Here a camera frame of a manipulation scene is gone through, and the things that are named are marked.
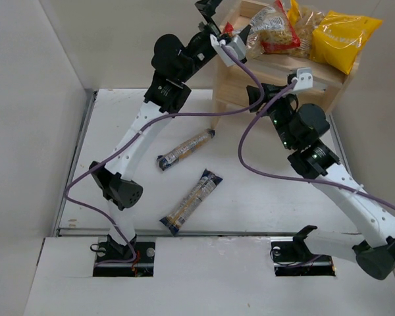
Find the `blue spaghetti pack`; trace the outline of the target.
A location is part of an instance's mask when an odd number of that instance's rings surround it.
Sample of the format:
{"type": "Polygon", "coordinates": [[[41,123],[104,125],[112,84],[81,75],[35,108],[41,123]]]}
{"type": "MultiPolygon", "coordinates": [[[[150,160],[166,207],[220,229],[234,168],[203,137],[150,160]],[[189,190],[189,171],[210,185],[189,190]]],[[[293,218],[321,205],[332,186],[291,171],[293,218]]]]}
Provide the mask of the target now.
{"type": "Polygon", "coordinates": [[[168,228],[172,236],[176,236],[192,213],[222,181],[222,177],[205,169],[196,185],[186,194],[182,201],[167,216],[160,219],[159,222],[168,228]]]}
{"type": "Polygon", "coordinates": [[[164,155],[159,155],[157,157],[157,166],[162,170],[166,171],[175,164],[184,160],[197,149],[201,148],[209,140],[213,139],[215,136],[215,130],[207,128],[203,132],[195,135],[194,137],[186,140],[180,145],[176,146],[174,149],[170,150],[164,155]]]}

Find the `red macaroni pasta bag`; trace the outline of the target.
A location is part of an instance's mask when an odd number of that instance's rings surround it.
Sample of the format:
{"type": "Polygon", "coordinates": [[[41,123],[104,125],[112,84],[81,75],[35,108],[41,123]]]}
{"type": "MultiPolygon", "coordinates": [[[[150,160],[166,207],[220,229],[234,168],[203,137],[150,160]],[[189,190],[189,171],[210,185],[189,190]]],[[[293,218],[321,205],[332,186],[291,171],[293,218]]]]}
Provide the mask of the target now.
{"type": "Polygon", "coordinates": [[[246,43],[246,58],[254,59],[263,54],[287,53],[300,46],[300,39],[294,30],[282,1],[241,1],[230,14],[224,33],[239,34],[250,27],[246,43]]]}

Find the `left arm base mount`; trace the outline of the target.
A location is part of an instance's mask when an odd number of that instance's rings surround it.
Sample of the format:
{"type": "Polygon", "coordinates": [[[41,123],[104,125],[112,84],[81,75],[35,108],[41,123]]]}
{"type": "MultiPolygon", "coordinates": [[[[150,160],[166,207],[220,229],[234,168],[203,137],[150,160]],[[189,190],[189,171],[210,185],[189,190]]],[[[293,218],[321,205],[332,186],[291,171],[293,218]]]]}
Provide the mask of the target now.
{"type": "Polygon", "coordinates": [[[155,240],[136,242],[136,258],[128,250],[128,258],[122,259],[116,251],[110,250],[105,242],[92,244],[90,250],[95,254],[93,277],[152,277],[156,253],[155,240]]]}

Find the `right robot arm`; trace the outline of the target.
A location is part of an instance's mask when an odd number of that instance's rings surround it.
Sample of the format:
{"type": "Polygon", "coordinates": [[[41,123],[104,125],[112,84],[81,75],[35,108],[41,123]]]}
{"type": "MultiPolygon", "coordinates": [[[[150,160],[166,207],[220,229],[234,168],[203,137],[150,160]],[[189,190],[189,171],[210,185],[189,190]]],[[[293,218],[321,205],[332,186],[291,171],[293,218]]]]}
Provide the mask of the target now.
{"type": "Polygon", "coordinates": [[[330,128],[320,106],[299,104],[289,86],[263,84],[246,88],[250,112],[269,117],[298,174],[324,193],[352,221],[357,233],[324,232],[307,225],[290,241],[272,242],[271,258],[298,273],[327,255],[352,261],[370,277],[384,280],[395,269],[395,216],[391,205],[368,194],[333,150],[321,141],[330,128]]]}

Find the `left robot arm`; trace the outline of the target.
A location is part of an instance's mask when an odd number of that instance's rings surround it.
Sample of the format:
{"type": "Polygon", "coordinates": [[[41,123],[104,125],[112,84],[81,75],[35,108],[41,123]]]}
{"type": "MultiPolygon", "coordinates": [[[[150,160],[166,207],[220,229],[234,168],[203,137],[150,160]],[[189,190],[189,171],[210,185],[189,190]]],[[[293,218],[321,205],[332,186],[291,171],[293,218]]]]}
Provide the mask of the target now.
{"type": "Polygon", "coordinates": [[[188,45],[183,45],[174,34],[165,34],[155,42],[151,60],[155,72],[139,113],[114,153],[103,162],[90,165],[95,183],[109,202],[113,225],[102,246],[120,257],[128,256],[128,248],[136,240],[134,226],[125,211],[143,194],[142,186],[133,180],[134,173],[156,136],[184,106],[191,93],[186,82],[216,55],[228,66],[234,63],[231,56],[239,61],[245,59],[247,35],[222,33],[212,19],[219,4],[195,3],[204,21],[188,45]]]}

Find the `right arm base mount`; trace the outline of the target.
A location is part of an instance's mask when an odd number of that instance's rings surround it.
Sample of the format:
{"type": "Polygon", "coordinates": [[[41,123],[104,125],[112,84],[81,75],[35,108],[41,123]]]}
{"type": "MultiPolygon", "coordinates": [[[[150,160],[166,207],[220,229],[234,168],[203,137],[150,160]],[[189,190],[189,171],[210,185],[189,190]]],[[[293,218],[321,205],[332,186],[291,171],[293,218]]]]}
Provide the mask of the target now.
{"type": "Polygon", "coordinates": [[[331,256],[314,255],[291,240],[271,242],[269,252],[276,277],[335,277],[331,256]]]}

